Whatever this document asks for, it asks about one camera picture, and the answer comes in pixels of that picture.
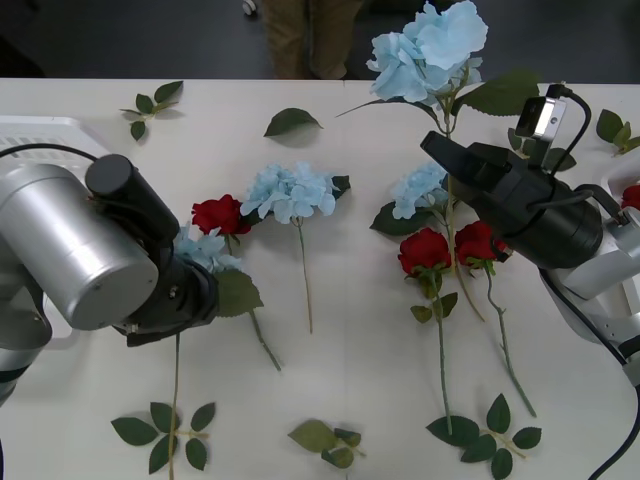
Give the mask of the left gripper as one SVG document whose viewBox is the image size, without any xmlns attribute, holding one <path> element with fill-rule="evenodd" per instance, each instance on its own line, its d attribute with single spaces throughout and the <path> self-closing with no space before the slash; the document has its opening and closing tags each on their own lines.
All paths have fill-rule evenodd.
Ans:
<svg viewBox="0 0 640 480">
<path fill-rule="evenodd" d="M 139 347 L 208 325 L 219 302 L 214 276 L 193 260 L 172 253 L 151 296 L 124 321 L 126 344 Z"/>
</svg>

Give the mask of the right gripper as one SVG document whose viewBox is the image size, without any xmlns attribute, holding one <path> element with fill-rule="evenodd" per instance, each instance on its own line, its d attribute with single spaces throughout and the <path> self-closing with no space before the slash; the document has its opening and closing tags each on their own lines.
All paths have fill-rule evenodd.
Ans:
<svg viewBox="0 0 640 480">
<path fill-rule="evenodd" d="M 473 143 L 464 147 L 436 131 L 420 143 L 429 176 L 449 176 L 453 193 L 497 232 L 514 236 L 536 212 L 531 206 L 549 199 L 552 182 L 506 148 Z"/>
</svg>

